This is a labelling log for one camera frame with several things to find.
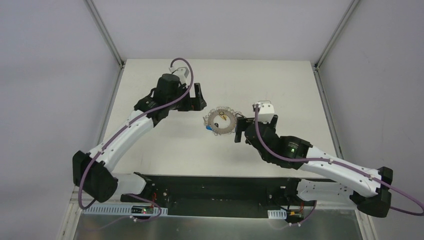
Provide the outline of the metal disc keyring holder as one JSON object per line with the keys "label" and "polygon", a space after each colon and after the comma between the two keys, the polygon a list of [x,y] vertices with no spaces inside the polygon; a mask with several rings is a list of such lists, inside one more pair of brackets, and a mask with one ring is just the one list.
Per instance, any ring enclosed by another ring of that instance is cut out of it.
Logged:
{"label": "metal disc keyring holder", "polygon": [[[219,112],[224,111],[227,115],[227,121],[223,120],[219,116]],[[236,117],[239,112],[233,110],[228,106],[218,106],[210,110],[205,116],[203,116],[204,126],[210,126],[210,130],[215,136],[229,135],[235,132]]]}

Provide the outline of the yellow tagged key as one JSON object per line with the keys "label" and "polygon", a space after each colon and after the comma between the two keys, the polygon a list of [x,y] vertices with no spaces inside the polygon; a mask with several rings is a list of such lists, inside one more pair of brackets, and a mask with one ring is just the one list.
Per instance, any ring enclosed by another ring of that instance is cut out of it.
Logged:
{"label": "yellow tagged key", "polygon": [[221,119],[223,119],[224,121],[227,121],[228,116],[226,115],[226,113],[225,113],[224,111],[220,111],[220,112],[218,113],[218,115],[219,115],[219,117],[220,117]]}

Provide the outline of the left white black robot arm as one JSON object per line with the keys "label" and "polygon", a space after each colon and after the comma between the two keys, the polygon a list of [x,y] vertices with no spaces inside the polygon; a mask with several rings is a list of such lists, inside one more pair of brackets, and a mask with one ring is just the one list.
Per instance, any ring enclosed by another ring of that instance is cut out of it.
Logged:
{"label": "left white black robot arm", "polygon": [[153,189],[138,172],[113,173],[123,155],[170,111],[202,111],[207,103],[200,83],[185,83],[183,75],[164,73],[156,87],[140,99],[120,128],[87,153],[72,157],[73,183],[99,203],[114,195],[133,194],[140,202],[152,198]]}

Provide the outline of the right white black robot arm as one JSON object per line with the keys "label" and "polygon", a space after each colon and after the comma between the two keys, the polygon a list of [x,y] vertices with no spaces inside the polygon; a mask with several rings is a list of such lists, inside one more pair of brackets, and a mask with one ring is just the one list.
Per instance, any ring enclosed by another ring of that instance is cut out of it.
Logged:
{"label": "right white black robot arm", "polygon": [[269,123],[257,123],[253,117],[236,117],[236,143],[245,143],[258,151],[260,158],[285,169],[301,170],[330,179],[315,181],[294,180],[284,190],[284,200],[290,205],[300,201],[334,201],[355,205],[367,215],[385,218],[391,207],[392,194],[388,185],[393,170],[388,167],[367,168],[332,156],[310,142],[295,136],[278,136],[274,115]]}

